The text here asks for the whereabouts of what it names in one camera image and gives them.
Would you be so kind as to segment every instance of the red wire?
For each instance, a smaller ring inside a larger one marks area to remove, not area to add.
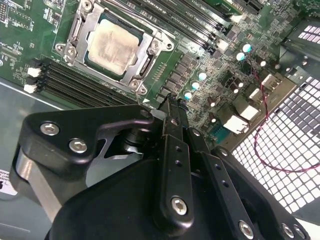
[[[271,168],[273,170],[281,171],[281,172],[285,172],[285,173],[305,173],[305,172],[307,172],[307,171],[309,171],[311,169],[315,169],[315,168],[319,167],[320,163],[317,163],[317,164],[312,165],[312,166],[310,166],[308,168],[301,168],[301,169],[298,169],[298,170],[289,170],[289,169],[278,168],[276,166],[272,166],[271,164],[266,163],[266,161],[264,161],[261,158],[260,154],[257,151],[258,138],[260,137],[259,132],[263,129],[264,125],[269,120],[269,110],[268,110],[268,104],[267,104],[267,96],[265,95],[265,90],[264,90],[264,86],[262,84],[262,81],[260,81],[260,77],[258,76],[258,74],[255,71],[252,71],[252,74],[254,75],[255,79],[260,83],[260,90],[262,92],[262,100],[263,100],[263,105],[264,105],[264,108],[265,108],[264,120],[262,121],[262,123],[260,124],[258,129],[256,130],[256,133],[255,133],[254,138],[253,138],[254,139],[253,149],[254,149],[255,155],[258,157],[258,159],[261,161],[261,163],[264,166],[267,166],[267,167],[269,167],[269,168]]]

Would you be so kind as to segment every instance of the perforated metal mesh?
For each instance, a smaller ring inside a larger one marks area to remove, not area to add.
[[[265,167],[254,152],[250,134],[234,151],[236,159],[287,209],[297,211],[320,197],[320,167],[285,173]],[[306,169],[320,160],[320,81],[309,77],[270,115],[257,150],[271,165]]]

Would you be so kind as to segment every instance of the electrolytic capacitor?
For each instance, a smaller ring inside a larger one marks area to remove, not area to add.
[[[230,85],[230,89],[234,94],[237,94],[239,92],[237,85],[235,85],[234,83]]]
[[[242,88],[244,86],[244,83],[239,78],[236,78],[234,83],[238,86],[238,88]]]
[[[216,101],[211,96],[209,96],[206,100],[208,101],[210,107],[213,108],[216,105]]]
[[[197,75],[198,75],[199,81],[204,81],[207,79],[207,74],[202,70],[198,71]]]
[[[184,94],[184,98],[187,100],[190,100],[192,98],[192,93],[189,90],[185,91],[183,94]]]
[[[211,123],[215,123],[217,121],[217,118],[212,112],[209,113],[209,120]]]
[[[265,65],[267,65],[267,62],[259,56],[255,58],[255,62],[259,64],[261,67],[264,67]]]

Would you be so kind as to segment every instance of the green circuit board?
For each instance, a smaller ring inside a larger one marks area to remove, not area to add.
[[[151,21],[161,22],[131,1],[122,2]],[[235,54],[241,49],[241,44],[251,44],[251,56],[259,56],[267,62],[276,60],[280,43],[301,19],[301,11],[293,0],[261,1],[264,7],[259,14],[251,14],[237,3],[229,1],[206,2],[211,6],[224,5],[229,16],[237,18],[236,21],[226,23],[232,36],[217,33],[217,36],[228,44],[227,49],[221,54],[210,55],[198,45],[192,44],[192,41],[179,31],[162,22],[161,25],[175,35],[175,47],[173,51],[159,55],[144,80],[148,92],[139,96],[138,100],[150,108],[157,108],[157,98],[168,78],[176,70],[182,57],[189,56],[190,64],[185,67],[181,73],[182,78],[177,81],[172,91],[181,98],[186,91],[192,93],[192,98],[187,103],[190,125],[201,130],[209,140],[221,141],[230,131],[223,128],[219,121],[212,124],[208,120],[207,97],[220,97],[220,102],[210,110],[216,114],[224,104],[231,104],[237,95],[241,95],[246,87],[255,82],[252,76],[243,73],[241,63],[236,60]],[[131,99],[136,99],[132,93],[116,89],[98,77],[69,67],[55,50],[56,44],[66,42],[78,5],[77,0],[0,0],[0,77],[23,86],[28,76],[30,60],[49,58]],[[258,70],[261,69],[255,62],[252,64]],[[194,90],[191,82],[197,80],[199,71],[204,71],[207,78],[199,82],[199,90]],[[270,68],[268,71],[273,73],[275,69]],[[238,94],[224,86],[224,79],[229,72],[244,84]],[[61,97],[45,91],[40,94],[68,107],[77,108],[76,104]]]

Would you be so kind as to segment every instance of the bolt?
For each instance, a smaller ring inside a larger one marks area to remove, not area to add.
[[[89,12],[92,9],[92,3],[90,1],[83,1],[82,8],[84,11]]]
[[[54,136],[57,135],[60,132],[60,129],[57,125],[46,122],[40,126],[40,130],[43,134],[49,135],[49,136]]]
[[[57,45],[55,45],[55,49],[56,49],[58,52],[61,52],[64,48],[63,48],[61,45],[57,44]]]
[[[70,54],[71,56],[76,55],[76,51],[73,48],[68,49],[68,54]]]
[[[149,113],[146,110],[141,110],[140,111],[141,115],[144,116],[145,118],[149,118]]]
[[[243,235],[246,236],[247,239],[254,239],[254,232],[245,221],[242,221],[242,220],[239,221],[239,228],[243,233]]]
[[[224,150],[223,148],[220,148],[220,152],[223,156],[228,156],[228,153],[226,150]]]
[[[173,125],[175,125],[175,126],[178,126],[179,125],[179,123],[178,123],[178,121],[177,120],[175,120],[175,119],[171,119],[171,123],[173,124]]]
[[[179,215],[185,215],[187,213],[186,203],[179,197],[174,197],[171,200],[173,210]]]
[[[306,235],[301,231],[301,229],[297,226],[297,225],[294,225],[294,230],[299,234],[300,237],[302,237],[303,239],[306,238]]]
[[[291,229],[284,223],[282,223],[282,229],[291,239],[295,237],[294,233],[291,231]]]
[[[200,132],[198,132],[197,130],[192,129],[192,132],[193,132],[193,134],[196,135],[197,137],[200,136]]]
[[[157,49],[159,48],[159,43],[158,43],[158,41],[153,41],[153,42],[151,43],[151,48],[152,48],[152,50],[157,50]]]
[[[86,143],[81,139],[74,139],[69,143],[69,148],[76,154],[83,154],[87,151]]]

